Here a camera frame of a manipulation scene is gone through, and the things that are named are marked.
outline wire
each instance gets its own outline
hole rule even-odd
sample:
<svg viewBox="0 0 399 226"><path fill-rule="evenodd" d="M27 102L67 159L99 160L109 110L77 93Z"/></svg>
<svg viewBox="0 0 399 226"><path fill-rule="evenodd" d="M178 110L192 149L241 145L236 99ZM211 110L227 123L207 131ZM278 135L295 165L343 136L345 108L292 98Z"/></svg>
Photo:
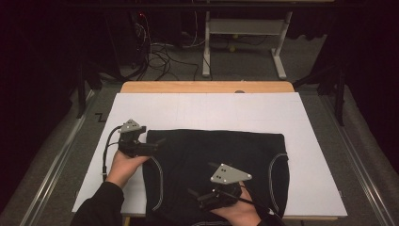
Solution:
<svg viewBox="0 0 399 226"><path fill-rule="evenodd" d="M242 187L242 188L244 188L245 190L247 190L247 191L249 192L249 194L250 194L250 197L256 198L256 199L261 203L262 206L266 206L266 204L264 204L264 202L262 201L262 199L261 199L255 192L253 192L252 190L250 190L250 189L247 188L246 186L240 186L240 187Z"/></svg>
<svg viewBox="0 0 399 226"><path fill-rule="evenodd" d="M115 144L115 143L109 144L109 141L111 140L111 137L115 133L115 131L119 130L120 128L121 128L121 126L117 126L111 131L111 133L108 136L108 140L106 141L106 144L105 144L105 149L104 149L104 153L103 153L103 181L105 181L106 176L107 176L106 175L106 154L108 152L108 147Z"/></svg>
<svg viewBox="0 0 399 226"><path fill-rule="evenodd" d="M135 25L137 25L139 28L141 28L141 29L139 30L139 33L137 34L138 37L140 37L140 35L141 35L141 30L143 31L143 42L141 43L141 47L143 47L144 42L145 42L146 39L147 39L147 32L146 32L146 29L145 29L144 26L142 26L141 24L135 23Z"/></svg>
<svg viewBox="0 0 399 226"><path fill-rule="evenodd" d="M201 46L203 43L205 43L205 40L203 40L202 42L195 44L195 45L189 45L189 46L184 45L183 48L193 48L193 47Z"/></svg>
<svg viewBox="0 0 399 226"><path fill-rule="evenodd" d="M256 203L256 202L243 199L243 198L241 198L241 197L236 197L236 196L234 196L234 195L232 195L232 194L230 194L230 193L224 192L224 191L222 191L222 190L218 190L217 192L220 193L220 194L223 194L223 195L225 195L225 196L232 197L232 198L234 198L234 199L236 199L236 200L238 200L238 201L240 201L240 202L245 202L245 203L248 203L248 204L252 204L252 205L256 205L256 206L258 206L258 207L261 207L263 210L265 210L265 211L267 212L267 214L268 214L270 217L274 218L274 219L279 223L279 225L285 226L285 223L282 221L281 217L280 217L279 215L277 215L277 213L275 213L272 209L270 209L270 208L264 206L263 204L258 204L258 203Z"/></svg>
<svg viewBox="0 0 399 226"><path fill-rule="evenodd" d="M198 22L198 17L197 17L197 12L196 11L194 11L194 16L196 18L196 36L194 37L193 43L191 43L191 45L188 46L188 47L191 47L191 46L194 45L194 43L196 43L197 34L198 34L198 31L199 31L199 22Z"/></svg>
<svg viewBox="0 0 399 226"><path fill-rule="evenodd" d="M138 78L136 79L136 81L141 81L143 80L143 77L146 75L147 69L148 67L150 67L150 57L149 54L146 54L144 57L144 60L146 62L146 68L145 70L138 76Z"/></svg>
<svg viewBox="0 0 399 226"><path fill-rule="evenodd" d="M140 12L139 15L141 17L144 18L144 20L146 21L146 26L147 26L147 34L148 34L148 38L149 38L149 42L150 42L150 53L152 52L152 48L151 48L151 36L150 36L150 26L149 26L149 22L147 21L147 17L144 13Z"/></svg>
<svg viewBox="0 0 399 226"><path fill-rule="evenodd" d="M165 75L170 74L172 75L176 80L180 80L179 77L172 73L171 67L172 67L172 61L175 63L179 63L179 64L185 64L185 65L191 65L195 67L194 70L194 76L196 76L197 71L199 69L199 65L195 64L195 63L188 63L188 62L182 62L180 60L177 60L175 58L173 58L172 56L170 56L170 54L168 53L168 49L167 49L167 44L165 43L153 43L152 44L152 59L150 59L150 63L149 63L149 67L162 72L156 79L155 81L159 81L161 80ZM162 64L160 65L154 65L152 62L154 62L155 60L161 60Z"/></svg>

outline black sleeve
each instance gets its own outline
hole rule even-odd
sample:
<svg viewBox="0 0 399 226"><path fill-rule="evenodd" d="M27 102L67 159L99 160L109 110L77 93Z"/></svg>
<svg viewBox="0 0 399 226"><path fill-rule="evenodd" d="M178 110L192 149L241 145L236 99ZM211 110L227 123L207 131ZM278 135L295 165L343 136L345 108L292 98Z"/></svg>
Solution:
<svg viewBox="0 0 399 226"><path fill-rule="evenodd" d="M85 200L73 217L71 225L122 225L120 209L123 191L113 183L104 182L91 199Z"/></svg>
<svg viewBox="0 0 399 226"><path fill-rule="evenodd" d="M266 222L264 222L264 220L262 220L261 222L259 222L259 224L257 226L268 226L268 224L266 224Z"/></svg>

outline black cable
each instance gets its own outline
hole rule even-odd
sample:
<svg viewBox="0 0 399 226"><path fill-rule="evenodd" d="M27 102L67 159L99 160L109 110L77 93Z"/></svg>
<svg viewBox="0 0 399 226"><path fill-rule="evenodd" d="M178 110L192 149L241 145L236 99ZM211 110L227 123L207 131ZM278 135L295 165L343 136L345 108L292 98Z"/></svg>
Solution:
<svg viewBox="0 0 399 226"><path fill-rule="evenodd" d="M106 144L105 144L105 149L104 149L104 153L103 153L103 181L105 181L106 176L107 176L106 175L106 163L105 163L106 162L106 153L108 152L108 147L115 144L115 143L109 144L109 141L111 140L111 137L115 133L115 131L119 130L120 128L121 128L121 126L117 126L111 131L111 133L108 136L108 140L106 141Z"/></svg>
<svg viewBox="0 0 399 226"><path fill-rule="evenodd" d="M264 203L262 202L262 199L261 199L259 196L257 196L257 194L256 194L255 192L253 192L252 190L250 190L250 189L247 188L246 186L240 186L240 187L242 187L242 188L244 188L245 190L247 190L251 198L257 199L257 200L261 203L262 206L266 206L266 204L264 204Z"/></svg>
<svg viewBox="0 0 399 226"><path fill-rule="evenodd" d="M220 193L220 194L222 194L222 195L225 195L225 196L229 196L229 197L231 197L231 198L234 198L234 199L236 199L236 200L238 200L238 201L240 201L240 202L245 202L245 203L248 203L248 204L252 204L252 205L259 206L259 207L261 207L263 210L265 210L266 213L267 213L269 216L271 216L272 218L275 218L275 220L279 223L279 225L285 226L285 223L282 221L281 217L280 217L279 215L277 215L277 213L273 212L272 209L270 209L270 208L268 208L268 207L265 207L265 206L263 206L263 205L261 205L261 204L258 204L258 203L256 203L256 202L249 201L249 200L243 199L243 198L241 198L241 197L236 197L236 196L234 196L234 195L232 195L232 194L230 194L230 193L224 192L224 191L222 191L222 190L218 190L217 192Z"/></svg>
<svg viewBox="0 0 399 226"><path fill-rule="evenodd" d="M138 76L138 78L136 79L136 81L141 81L141 80L143 80L143 77L144 77L144 75L146 75L146 72L147 72L148 67L150 67L149 53L146 54L145 60L146 60L146 62L147 62L147 68L146 68L146 70L145 70L142 74L140 74L140 75Z"/></svg>
<svg viewBox="0 0 399 226"><path fill-rule="evenodd" d="M144 58L144 61L140 64L140 67L137 69L137 71L125 76L126 78L133 78L136 76L139 76L143 74L145 71L147 71L147 68L149 66L149 62L147 61L146 58Z"/></svg>
<svg viewBox="0 0 399 226"><path fill-rule="evenodd" d="M162 61L164 61L164 64L163 64L163 65L160 65L160 66L157 66L157 67L151 66L151 65L150 65L150 67L153 68L154 70L157 70L157 71L162 72L161 75L159 75L159 76L155 79L155 81L161 80L161 78L164 77L166 74L168 74L169 71L170 71L170 60L169 60L169 58L167 58L167 57L162 57L162 56L161 56L160 54L158 54L158 53L163 54L162 52L159 52L159 51L158 51L158 52L155 52L155 53L152 53L153 55L156 55L156 56L158 56L158 57L152 58L151 60L154 60L154 59L161 59Z"/></svg>
<svg viewBox="0 0 399 226"><path fill-rule="evenodd" d="M181 64L186 64L186 65L195 66L195 67L196 67L196 70L194 71L194 75L193 75L193 76L194 76L193 79L195 79L195 77L196 77L196 75L197 75L197 71L199 70L199 67L200 67L198 64L182 62L182 61L180 61L180 60L177 60L177 59L172 58L172 57L168 54L168 49L167 49L166 47L165 47L165 53L167 54L167 56L169 57L170 60L172 60L172 61L174 61L174 62L176 62L176 63L181 63Z"/></svg>

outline white table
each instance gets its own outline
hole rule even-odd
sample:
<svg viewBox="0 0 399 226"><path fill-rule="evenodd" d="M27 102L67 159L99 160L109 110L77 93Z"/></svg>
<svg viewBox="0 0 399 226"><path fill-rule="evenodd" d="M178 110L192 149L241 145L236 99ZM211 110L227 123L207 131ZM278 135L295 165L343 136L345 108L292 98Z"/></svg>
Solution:
<svg viewBox="0 0 399 226"><path fill-rule="evenodd" d="M182 83L177 84L190 90L190 86ZM225 88L229 84L239 85L239 82L211 82L212 86L214 84ZM146 125L148 130L201 129L283 134L290 169L284 218L336 219L347 216L298 93L206 93L206 89L202 93L119 93L73 212L102 183L103 151L108 135L113 128L129 119ZM111 143L117 142L118 138L119 134L115 133ZM140 141L146 141L146 134L140 136ZM116 149L117 145L108 149L108 170ZM145 215L146 195L141 169L128 182L124 194L122 214Z"/></svg>
<svg viewBox="0 0 399 226"><path fill-rule="evenodd" d="M227 0L207 0L210 2L226 2ZM333 2L334 0L232 0L233 2L254 3L254 2ZM211 34L235 34L235 35L269 35L279 36L279 43L276 48L270 50L275 63L279 79L286 80L284 67L282 66L279 53L284 43L288 27L291 22L292 11L285 13L285 18L280 20L250 20L250 19L217 19L211 18L211 13L206 12L205 16L205 44L203 50L202 75L207 77L211 74L211 49L209 42Z"/></svg>

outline gray carpet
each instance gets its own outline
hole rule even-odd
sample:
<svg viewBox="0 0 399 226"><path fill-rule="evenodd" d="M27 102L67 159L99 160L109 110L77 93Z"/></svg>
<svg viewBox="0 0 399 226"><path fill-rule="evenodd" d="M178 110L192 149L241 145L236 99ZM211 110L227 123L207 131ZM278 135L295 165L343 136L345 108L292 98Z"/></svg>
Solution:
<svg viewBox="0 0 399 226"><path fill-rule="evenodd" d="M261 38L243 38L240 41L258 43ZM305 39L287 40L281 51L281 59L288 75L288 81L295 80L307 75L317 57L324 39L307 41ZM267 38L260 45L249 45L231 42L236 47L234 53L230 53L223 39L215 38L212 42L214 47L211 54L212 74L214 80L247 80L264 81L278 80L274 69L269 48L276 44L275 38ZM199 64L196 74L197 80L210 80L203 78L201 74L202 48L176 49L169 47L168 53L173 59L186 63ZM152 66L161 63L160 59L153 56ZM170 74L162 77L162 80L192 80L196 67L182 63L172 62ZM124 73L131 71L128 67L122 67ZM143 80L154 80L161 74L160 71L149 69ZM71 148L68 161L56 181L48 202L43 204L35 222L37 225L69 225L73 214L72 206L78 192L92 154L96 149L97 142L103 131L105 123L99 121L103 114L106 119L114 97L120 90L120 84L104 84L100 91L96 91L92 105L86 111L86 120L78 132ZM322 148L322 151L330 167L333 178L339 190L343 193L343 203L348 212L347 218L335 221L293 221L287 220L287 225L393 225L381 223L375 209L371 205L359 175L354 170L354 165L346 150L340 130L330 116L330 109L326 107L333 98L320 97L315 92L314 86L304 86L298 90L311 125ZM72 96L73 107L68 116L43 144L40 152L25 175L18 190L15 192L6 210L0 217L0 225L19 225L24 218L29 205L34 200L47 171L51 168L58 152L62 149L65 140L78 120L76 96ZM390 213L397 213L399 194L398 175L389 165L387 159L379 150L373 136L368 130L367 124L358 112L356 103L346 90L344 104L344 130L350 138L351 143L359 151L361 162L364 164L374 185L381 194L381 199L387 205Z"/></svg>

